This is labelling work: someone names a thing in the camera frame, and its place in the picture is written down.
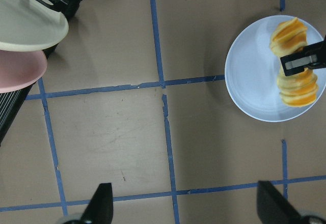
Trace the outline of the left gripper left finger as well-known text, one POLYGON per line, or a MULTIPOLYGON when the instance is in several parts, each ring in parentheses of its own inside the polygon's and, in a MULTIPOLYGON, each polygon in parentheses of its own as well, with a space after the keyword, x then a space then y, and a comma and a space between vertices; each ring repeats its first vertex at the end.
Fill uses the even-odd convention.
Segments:
POLYGON ((113 213, 112 184, 101 183, 97 187, 79 222, 110 224, 113 220, 113 213))

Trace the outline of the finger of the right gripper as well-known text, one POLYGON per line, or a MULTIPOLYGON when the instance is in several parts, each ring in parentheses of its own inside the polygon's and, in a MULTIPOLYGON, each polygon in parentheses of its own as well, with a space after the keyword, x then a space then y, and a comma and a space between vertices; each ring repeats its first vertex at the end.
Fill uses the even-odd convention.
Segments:
POLYGON ((280 57, 280 71, 293 76, 310 69, 325 68, 325 38, 322 41, 299 48, 294 53, 280 57))

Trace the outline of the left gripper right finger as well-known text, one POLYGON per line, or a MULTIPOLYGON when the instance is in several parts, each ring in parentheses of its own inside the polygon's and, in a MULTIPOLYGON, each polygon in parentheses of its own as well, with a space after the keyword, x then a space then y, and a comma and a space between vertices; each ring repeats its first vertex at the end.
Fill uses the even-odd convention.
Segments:
POLYGON ((302 218, 269 181, 258 181, 256 209, 263 224, 300 223, 302 218))

